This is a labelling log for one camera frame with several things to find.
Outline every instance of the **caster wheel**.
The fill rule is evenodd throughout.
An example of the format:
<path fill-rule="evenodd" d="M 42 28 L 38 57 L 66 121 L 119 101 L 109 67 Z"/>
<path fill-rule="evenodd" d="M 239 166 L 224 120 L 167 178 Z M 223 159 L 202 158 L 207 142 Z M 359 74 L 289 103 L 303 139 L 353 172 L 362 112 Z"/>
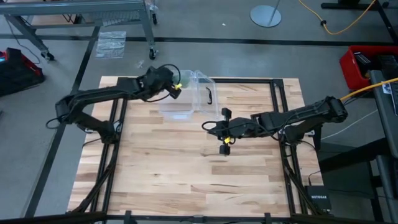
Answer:
<path fill-rule="evenodd" d="M 149 59 L 155 60 L 156 54 L 157 54 L 157 51 L 155 51 L 154 49 L 150 49 L 149 50 Z"/>
<path fill-rule="evenodd" d="M 154 23 L 154 25 L 157 25 L 157 18 L 156 18 L 156 14 L 152 14 L 152 22 Z"/>
<path fill-rule="evenodd" d="M 50 54 L 50 53 L 47 53 L 47 54 L 41 53 L 40 55 L 41 55 L 44 59 L 46 59 L 46 60 L 48 60 L 48 61 L 54 61 L 54 60 L 55 60 L 54 55 L 52 55 L 52 54 Z"/>

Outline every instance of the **clear plastic container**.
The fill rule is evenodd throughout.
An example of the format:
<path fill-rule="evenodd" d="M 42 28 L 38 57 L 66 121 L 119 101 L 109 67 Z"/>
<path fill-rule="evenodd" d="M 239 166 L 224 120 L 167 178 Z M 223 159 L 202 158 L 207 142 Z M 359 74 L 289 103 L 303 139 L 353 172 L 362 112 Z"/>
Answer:
<path fill-rule="evenodd" d="M 159 111 L 172 121 L 187 121 L 194 112 L 218 119 L 216 83 L 201 71 L 181 70 L 182 92 L 177 99 L 168 97 L 159 101 Z"/>

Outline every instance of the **butcher block table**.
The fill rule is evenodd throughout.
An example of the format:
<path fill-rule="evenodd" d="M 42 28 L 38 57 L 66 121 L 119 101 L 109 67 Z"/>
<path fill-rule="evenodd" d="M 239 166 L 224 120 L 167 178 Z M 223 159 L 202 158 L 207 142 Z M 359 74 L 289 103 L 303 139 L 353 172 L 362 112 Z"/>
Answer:
<path fill-rule="evenodd" d="M 102 77 L 99 87 L 113 86 L 117 79 Z M 289 109 L 304 106 L 299 80 L 283 81 Z M 219 109 L 229 108 L 233 118 L 274 110 L 268 84 L 216 86 Z M 280 97 L 278 102 L 282 111 Z M 112 101 L 97 103 L 92 115 L 107 120 L 111 106 Z M 131 210 L 134 215 L 148 216 L 263 217 L 270 213 L 272 217 L 290 217 L 279 143 L 272 138 L 237 139 L 231 155 L 223 156 L 218 153 L 222 142 L 201 128 L 208 120 L 212 119 L 194 112 L 191 121 L 167 121 L 157 103 L 128 101 L 108 214 L 124 215 Z M 96 138 L 97 134 L 88 134 L 86 142 Z M 304 140 L 313 143 L 308 137 Z M 101 141 L 83 148 L 69 210 L 94 186 L 102 149 Z M 303 143 L 297 146 L 297 157 L 306 185 L 309 174 L 319 171 L 317 154 Z M 320 173 L 313 174 L 311 181 L 323 184 Z M 104 186 L 97 210 L 102 208 Z M 294 184 L 292 189 L 300 213 Z"/>

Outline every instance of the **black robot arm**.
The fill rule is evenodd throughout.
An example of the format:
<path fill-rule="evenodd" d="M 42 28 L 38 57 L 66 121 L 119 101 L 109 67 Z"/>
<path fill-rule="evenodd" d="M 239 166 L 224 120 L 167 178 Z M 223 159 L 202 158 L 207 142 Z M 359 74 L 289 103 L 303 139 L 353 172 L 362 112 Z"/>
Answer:
<path fill-rule="evenodd" d="M 78 124 L 84 128 L 97 131 L 103 143 L 114 143 L 118 139 L 114 124 L 109 121 L 100 121 L 83 112 L 85 106 L 108 100 L 148 99 L 167 90 L 172 98 L 176 99 L 181 93 L 180 72 L 178 82 L 173 83 L 173 72 L 163 65 L 159 68 L 150 67 L 145 75 L 137 78 L 118 78 L 116 86 L 95 90 L 79 91 L 65 96 L 55 104 L 57 119 L 60 123 Z"/>
<path fill-rule="evenodd" d="M 298 144 L 304 134 L 323 123 L 340 123 L 347 118 L 347 111 L 339 99 L 332 96 L 318 101 L 312 105 L 290 110 L 285 113 L 265 112 L 252 114 L 251 118 L 231 119 L 232 112 L 223 108 L 221 114 L 224 121 L 207 121 L 202 128 L 209 134 L 216 136 L 223 145 L 220 146 L 220 154 L 229 155 L 229 144 L 232 139 L 263 138 L 281 133 L 282 139 L 288 144 Z M 205 128 L 208 123 L 215 123 L 211 129 Z"/>

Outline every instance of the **concrete floor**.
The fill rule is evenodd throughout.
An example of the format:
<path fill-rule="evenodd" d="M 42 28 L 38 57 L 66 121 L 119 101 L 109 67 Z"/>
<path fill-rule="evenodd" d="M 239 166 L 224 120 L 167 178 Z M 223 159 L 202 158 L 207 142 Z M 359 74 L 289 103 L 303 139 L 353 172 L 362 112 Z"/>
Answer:
<path fill-rule="evenodd" d="M 322 10 L 320 2 L 306 2 L 328 20 L 331 30 L 346 27 L 361 13 Z M 156 37 L 391 41 L 377 12 L 369 12 L 342 35 L 328 35 L 319 26 L 319 20 L 297 1 L 281 2 L 282 22 L 277 27 L 266 29 L 251 22 L 249 11 L 252 7 L 275 3 L 275 0 L 159 1 L 159 25 L 153 30 Z M 397 29 L 397 9 L 388 9 L 386 13 Z M 37 33 L 91 35 L 92 30 L 45 29 Z M 143 36 L 139 26 L 114 26 L 102 30 L 122 30 L 127 36 Z M 10 33 L 4 18 L 0 18 L 0 33 Z M 0 118 L 0 219 L 20 217 L 24 213 L 54 134 L 44 124 L 55 117 L 54 103 L 69 93 L 88 44 L 86 41 L 44 42 L 57 59 L 56 62 L 42 60 L 40 64 L 47 80 L 36 88 L 0 98 L 0 109 L 4 110 Z M 21 43 L 40 55 L 30 42 L 21 40 Z M 13 39 L 1 40 L 0 49 L 6 47 L 19 48 Z M 155 61 L 149 60 L 145 42 L 128 42 L 124 57 L 120 59 L 95 59 L 93 51 L 80 89 L 97 88 L 102 75 L 141 75 L 150 65 L 174 63 L 180 69 L 199 69 L 215 77 L 299 78 L 306 104 L 326 95 L 339 97 L 348 92 L 339 65 L 347 47 L 170 42 L 157 43 L 157 47 L 160 54 Z M 26 50 L 22 51 L 35 60 Z M 136 66 L 140 60 L 144 60 L 143 68 Z M 375 109 L 374 100 L 360 99 L 347 107 L 349 117 L 345 123 L 326 124 L 322 134 L 333 134 Z M 376 113 L 326 142 L 360 146 L 367 143 L 365 139 L 370 142 L 383 135 Z M 85 134 L 76 127 L 67 127 L 36 215 L 65 212 L 84 138 Z M 324 179 L 325 182 L 347 183 L 354 175 L 365 177 L 367 174 L 363 166 L 350 167 L 343 174 L 325 175 Z M 363 183 L 356 181 L 344 186 L 347 185 L 354 189 L 345 190 L 362 190 Z M 331 202 L 333 213 L 338 217 L 373 219 L 368 199 L 332 194 Z"/>

